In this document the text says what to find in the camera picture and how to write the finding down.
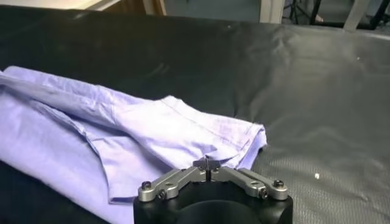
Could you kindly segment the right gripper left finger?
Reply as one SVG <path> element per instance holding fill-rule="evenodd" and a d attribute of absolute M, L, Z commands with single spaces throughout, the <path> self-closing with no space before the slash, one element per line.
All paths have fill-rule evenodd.
<path fill-rule="evenodd" d="M 176 198 L 182 188 L 190 183 L 200 183 L 208 179 L 208 158 L 194 161 L 186 169 L 172 169 L 154 181 L 144 181 L 138 189 L 138 200 L 150 202 L 156 198 L 169 200 Z"/>

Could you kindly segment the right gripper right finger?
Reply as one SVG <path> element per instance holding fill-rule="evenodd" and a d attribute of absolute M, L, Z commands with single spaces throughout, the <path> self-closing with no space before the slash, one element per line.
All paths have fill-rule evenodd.
<path fill-rule="evenodd" d="M 208 160 L 207 168 L 212 181 L 232 182 L 250 197 L 271 198 L 284 201 L 288 198 L 288 188 L 281 180 L 271 180 L 249 169 L 233 169 L 221 166 L 219 161 Z"/>

